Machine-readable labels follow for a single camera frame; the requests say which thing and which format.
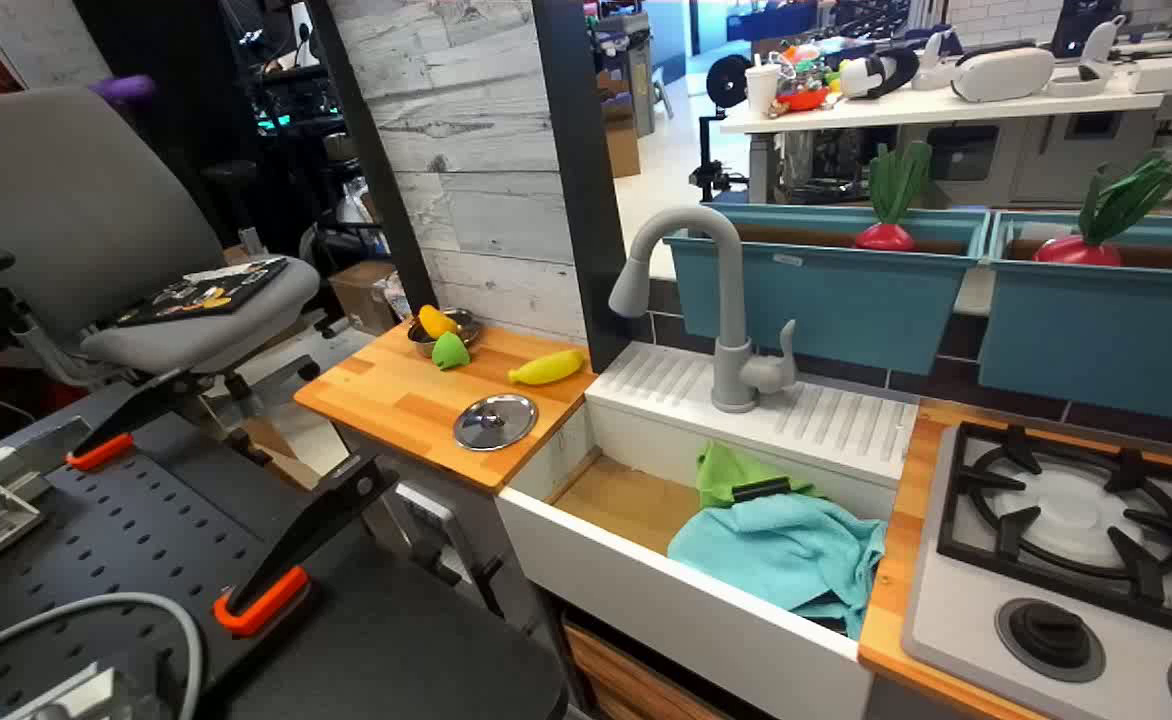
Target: white stove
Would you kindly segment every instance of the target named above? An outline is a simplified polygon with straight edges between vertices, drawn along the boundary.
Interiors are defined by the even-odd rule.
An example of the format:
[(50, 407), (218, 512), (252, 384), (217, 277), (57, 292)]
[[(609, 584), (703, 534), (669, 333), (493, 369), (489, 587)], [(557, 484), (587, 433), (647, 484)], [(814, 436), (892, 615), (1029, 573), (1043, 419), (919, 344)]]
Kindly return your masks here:
[(1172, 467), (942, 436), (903, 653), (1049, 716), (1172, 720)]

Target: faucet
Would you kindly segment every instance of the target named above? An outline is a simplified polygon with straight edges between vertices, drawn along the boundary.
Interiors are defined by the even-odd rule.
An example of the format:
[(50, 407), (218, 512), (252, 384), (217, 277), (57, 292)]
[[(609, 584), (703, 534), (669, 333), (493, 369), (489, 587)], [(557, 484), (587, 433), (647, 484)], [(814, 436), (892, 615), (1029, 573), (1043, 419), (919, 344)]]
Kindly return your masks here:
[(782, 355), (751, 355), (745, 325), (745, 242), (727, 218), (714, 210), (664, 210), (644, 222), (630, 236), (627, 263), (613, 290), (613, 313), (640, 321), (651, 301), (651, 251), (672, 231), (703, 231), (714, 246), (714, 344), (712, 344), (712, 403), (720, 413), (751, 413), (756, 394), (782, 394), (797, 382), (793, 369), (793, 321), (779, 328)]

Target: kitchen sink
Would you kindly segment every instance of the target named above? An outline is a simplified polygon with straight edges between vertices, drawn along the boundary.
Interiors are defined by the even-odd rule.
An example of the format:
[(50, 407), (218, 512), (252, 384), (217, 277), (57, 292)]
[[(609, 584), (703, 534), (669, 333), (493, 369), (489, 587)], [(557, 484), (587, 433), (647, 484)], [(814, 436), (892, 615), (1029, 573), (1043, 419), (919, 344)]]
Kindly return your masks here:
[(858, 716), (867, 673), (855, 639), (684, 569), (664, 547), (698, 508), (703, 444), (760, 458), (846, 512), (884, 519), (914, 403), (797, 384), (782, 400), (727, 418), (709, 389), (709, 355), (630, 344), (498, 493), (518, 569), (772, 716)]

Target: blue cloth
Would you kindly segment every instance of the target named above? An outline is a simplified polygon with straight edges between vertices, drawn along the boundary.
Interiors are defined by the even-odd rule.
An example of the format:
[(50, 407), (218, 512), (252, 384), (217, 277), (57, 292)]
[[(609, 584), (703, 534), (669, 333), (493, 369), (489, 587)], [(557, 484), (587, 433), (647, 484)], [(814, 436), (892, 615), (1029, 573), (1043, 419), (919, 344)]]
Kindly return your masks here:
[(797, 615), (836, 620), (846, 636), (858, 636), (880, 554), (880, 519), (814, 495), (703, 508), (669, 546), (672, 562)]

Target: gray chair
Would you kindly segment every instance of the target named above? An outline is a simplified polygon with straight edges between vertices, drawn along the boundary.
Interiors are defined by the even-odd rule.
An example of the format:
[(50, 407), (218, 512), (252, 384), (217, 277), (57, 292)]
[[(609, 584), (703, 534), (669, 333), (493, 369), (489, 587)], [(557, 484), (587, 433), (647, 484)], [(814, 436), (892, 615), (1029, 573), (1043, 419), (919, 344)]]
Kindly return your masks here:
[(233, 315), (108, 328), (183, 274), (218, 263), (205, 214), (98, 95), (0, 95), (0, 328), (57, 382), (179, 382), (187, 398), (301, 328), (321, 290), (305, 261), (282, 261)]

